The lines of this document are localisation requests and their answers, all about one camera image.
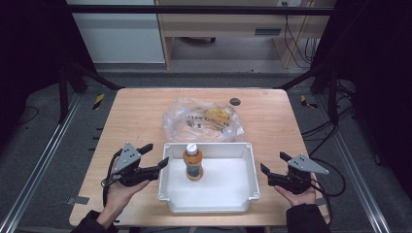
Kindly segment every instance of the clear plastic bag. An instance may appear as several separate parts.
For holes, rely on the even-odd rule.
[[[242,123],[233,107],[179,98],[163,114],[167,139],[175,143],[243,142]]]

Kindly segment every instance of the hand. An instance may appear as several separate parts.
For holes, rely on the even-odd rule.
[[[309,187],[306,191],[300,194],[293,194],[278,185],[275,185],[275,190],[285,197],[292,207],[301,204],[315,204],[316,192],[313,187]]]
[[[118,160],[119,158],[113,163],[112,173]],[[127,206],[133,195],[141,191],[148,184],[149,181],[144,181],[134,186],[124,186],[120,182],[112,183],[109,186],[106,207],[97,218],[97,222],[99,222],[105,229],[108,229]]]

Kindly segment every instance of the cord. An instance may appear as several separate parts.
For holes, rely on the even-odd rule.
[[[351,115],[353,112],[350,112],[350,110],[353,110],[353,109],[354,109],[353,107],[349,107],[349,108],[345,109],[344,111],[342,111],[342,112],[338,115],[338,116],[339,116],[339,119],[344,119],[346,116]],[[309,131],[303,132],[303,133],[301,133],[302,138],[304,139],[304,141],[318,141],[319,139],[317,139],[317,140],[307,140],[307,139],[305,139],[305,138],[308,138],[308,137],[310,137],[310,136],[313,136],[313,135],[317,134],[318,132],[320,132],[320,131],[322,131],[323,129],[327,128],[330,124],[331,124],[331,121],[329,120],[329,121],[327,121],[327,122],[319,125],[318,127],[314,128],[314,129],[311,129],[311,130],[309,130]]]
[[[106,186],[104,184],[110,178],[110,175],[112,174],[113,164],[115,163],[116,158],[120,156],[120,153],[121,149],[113,155],[112,160],[110,161],[109,169],[107,171],[106,179],[103,179],[103,181],[100,183],[103,187],[103,207],[106,207],[107,194],[109,193],[109,186]]]
[[[286,41],[286,34],[287,34],[287,32],[289,31],[289,33],[291,34],[291,36],[292,36],[292,38],[293,38],[294,43],[296,44],[297,50],[298,50],[299,53],[300,53],[300,56],[302,56],[302,54],[301,54],[301,52],[300,52],[300,49],[299,49],[299,47],[297,46],[297,42],[295,41],[294,36],[292,35],[291,30],[289,29],[288,15],[285,15],[285,20],[286,20],[286,25],[285,25],[286,32],[285,32],[285,35],[284,35],[285,45],[286,45],[286,47],[288,48],[288,51],[291,53],[291,56],[292,56],[292,58],[293,58],[294,63],[296,64],[296,66],[299,67],[299,68],[308,69],[308,68],[310,68],[310,66],[300,66],[300,65],[297,63],[296,58],[294,57],[293,52],[292,52],[291,48],[289,47],[288,42]]]
[[[309,42],[312,42],[312,51],[311,51],[312,54],[310,56],[307,54],[308,47],[309,47]],[[318,45],[318,39],[317,38],[314,38],[314,39],[308,38],[306,40],[305,57],[306,57],[306,60],[308,60],[310,62],[310,64],[312,64],[313,58],[315,57],[315,52],[316,52],[316,49],[317,49],[317,45]]]
[[[327,141],[327,139],[329,139],[334,133],[336,133],[336,131],[337,131],[337,125],[334,125],[333,128],[332,128],[332,130],[330,130],[329,134],[326,136],[326,138],[325,138],[323,141],[321,141],[321,142],[312,150],[312,152],[310,152],[310,153],[308,154],[308,156],[311,157],[311,156],[316,152],[316,150],[318,150],[318,149]]]
[[[312,180],[315,183],[317,183],[319,185],[319,187],[321,188],[322,191],[325,191],[325,188],[322,186],[321,183],[319,183],[318,181]],[[327,211],[329,212],[329,223],[327,225],[331,225],[333,222],[333,208],[332,208],[332,198],[329,196],[324,196],[325,200],[326,200],[326,207],[327,207]]]
[[[288,2],[282,2],[282,6],[283,6],[283,7],[288,7]],[[293,53],[292,53],[292,50],[291,50],[291,48],[289,47],[288,42],[287,42],[287,40],[286,40],[286,34],[287,34],[288,32],[289,32],[289,34],[291,35],[292,40],[293,40],[293,42],[294,42],[294,44],[295,44],[295,46],[296,46],[296,49],[297,49],[297,51],[299,52],[300,57],[303,59],[303,61],[306,62],[306,63],[309,64],[309,65],[312,64],[312,61],[307,59],[307,55],[306,55],[306,49],[307,49],[307,48],[305,48],[305,57],[306,57],[306,58],[303,57],[302,52],[301,52],[300,49],[299,49],[299,45],[297,44],[297,41],[296,41],[296,39],[294,38],[294,36],[293,36],[293,34],[292,34],[292,32],[291,32],[291,29],[289,28],[288,15],[285,15],[285,21],[286,21],[286,23],[285,23],[285,30],[286,30],[286,31],[285,31],[285,34],[284,34],[284,41],[285,41],[286,47],[288,48],[288,51],[291,53],[291,56],[292,56],[292,58],[293,58],[294,63],[295,63],[296,66],[299,67],[299,68],[310,68],[310,66],[308,66],[308,67],[306,67],[306,66],[300,66],[300,65],[297,63],[296,58],[294,57],[294,55],[293,55]]]
[[[28,119],[28,120],[26,120],[26,121],[19,122],[18,125],[21,125],[21,124],[25,124],[25,123],[30,122],[31,120],[33,120],[33,119],[39,114],[39,109],[38,109],[38,108],[36,108],[36,107],[34,107],[34,106],[26,106],[26,109],[28,109],[28,108],[34,109],[34,110],[36,111],[36,114],[35,114],[32,118],[30,118],[30,119]]]
[[[314,161],[323,163],[323,164],[325,164],[326,166],[328,166],[328,167],[330,167],[331,169],[333,169],[333,170],[339,175],[340,179],[342,180],[342,188],[340,189],[340,191],[338,191],[338,192],[336,192],[336,193],[333,193],[333,194],[326,193],[325,191],[322,191],[322,190],[318,190],[317,187],[315,187],[315,186],[314,186],[314,188],[317,189],[318,191],[320,191],[324,196],[327,196],[327,197],[337,197],[337,196],[342,195],[342,193],[344,193],[345,190],[346,190],[346,179],[345,179],[345,177],[343,176],[343,174],[342,174],[341,172],[339,172],[339,170],[338,170],[336,167],[332,166],[330,163],[328,163],[328,162],[326,162],[326,161],[324,161],[324,160],[321,160],[321,159],[319,159],[319,158],[311,158],[311,159],[314,160]]]

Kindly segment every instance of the bottle label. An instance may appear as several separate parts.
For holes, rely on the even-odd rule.
[[[186,168],[188,175],[191,177],[198,177],[200,175],[200,166],[199,165],[188,165]]]

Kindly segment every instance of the white cabinet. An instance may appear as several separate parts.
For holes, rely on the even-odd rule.
[[[154,5],[153,0],[67,0],[69,5]],[[94,63],[164,63],[156,14],[73,14]]]

